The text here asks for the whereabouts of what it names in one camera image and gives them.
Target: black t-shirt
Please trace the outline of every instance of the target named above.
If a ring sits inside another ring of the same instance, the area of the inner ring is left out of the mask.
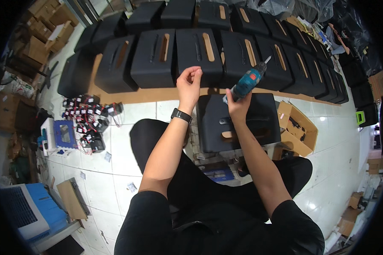
[[[142,191],[132,198],[115,255],[323,254],[321,230],[294,201],[282,202],[271,221],[265,224],[232,204],[211,204],[173,229],[167,199]]]

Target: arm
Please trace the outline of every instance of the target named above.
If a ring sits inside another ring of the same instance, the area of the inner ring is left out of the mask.
[[[282,202],[291,200],[291,196],[277,167],[245,124],[245,117],[251,102],[251,92],[238,102],[233,101],[230,89],[227,89],[226,93],[228,110],[239,138],[245,162],[258,194],[269,217],[271,217],[275,208]]]
[[[200,95],[200,67],[189,67],[177,79],[179,110],[191,115]],[[176,172],[189,123],[173,118],[149,156],[140,191],[157,191],[167,198],[167,187]]]

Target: person's left hand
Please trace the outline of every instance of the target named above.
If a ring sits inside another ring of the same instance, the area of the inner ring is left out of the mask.
[[[179,90],[179,111],[192,114],[200,96],[200,80],[203,72],[201,67],[189,67],[184,69],[177,78],[177,89]]]

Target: person's right hand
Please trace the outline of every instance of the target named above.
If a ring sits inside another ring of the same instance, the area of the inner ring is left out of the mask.
[[[250,93],[248,93],[245,98],[240,99],[237,102],[234,102],[230,89],[226,89],[225,93],[227,94],[228,112],[230,114],[231,120],[234,124],[245,124],[245,118],[251,103],[252,91],[250,91]]]

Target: forearm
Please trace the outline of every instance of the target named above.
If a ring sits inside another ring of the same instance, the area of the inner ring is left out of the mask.
[[[245,122],[237,123],[234,127],[254,185],[268,215],[271,216],[281,202],[291,199],[291,197],[277,167],[262,149]]]
[[[154,190],[167,197],[167,187],[179,165],[188,123],[173,118],[153,149],[139,191]]]

